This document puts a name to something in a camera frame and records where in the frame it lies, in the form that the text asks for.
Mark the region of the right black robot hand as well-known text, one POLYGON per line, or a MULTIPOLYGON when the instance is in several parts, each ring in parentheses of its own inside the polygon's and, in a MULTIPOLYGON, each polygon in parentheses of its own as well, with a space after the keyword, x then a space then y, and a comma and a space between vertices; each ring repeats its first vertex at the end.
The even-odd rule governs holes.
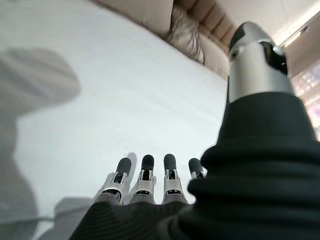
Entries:
POLYGON ((71 235, 73 240, 317 240, 320 143, 293 91, 284 51, 247 21, 229 44, 230 74, 216 144, 191 161, 184 201, 166 156, 167 202, 119 203, 116 173, 71 235))

